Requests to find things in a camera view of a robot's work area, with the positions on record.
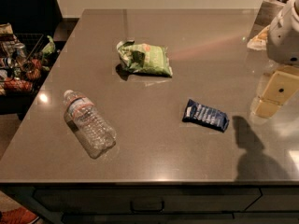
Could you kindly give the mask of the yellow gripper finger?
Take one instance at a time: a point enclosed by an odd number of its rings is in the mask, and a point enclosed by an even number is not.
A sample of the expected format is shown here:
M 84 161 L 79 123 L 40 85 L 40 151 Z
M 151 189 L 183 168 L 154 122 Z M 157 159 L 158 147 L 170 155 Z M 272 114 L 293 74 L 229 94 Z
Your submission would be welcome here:
M 266 50 L 269 26 L 264 27 L 260 33 L 254 36 L 247 44 L 248 49 Z
M 273 117 L 299 91 L 299 68 L 283 65 L 264 74 L 252 102 L 252 112 L 261 118 Z

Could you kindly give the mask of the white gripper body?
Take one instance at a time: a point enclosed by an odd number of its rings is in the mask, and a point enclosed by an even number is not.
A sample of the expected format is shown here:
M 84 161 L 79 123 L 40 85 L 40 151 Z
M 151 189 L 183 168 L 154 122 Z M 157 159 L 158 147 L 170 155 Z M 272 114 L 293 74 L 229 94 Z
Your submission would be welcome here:
M 271 21 L 266 50 L 277 63 L 299 65 L 299 0 L 288 0 Z

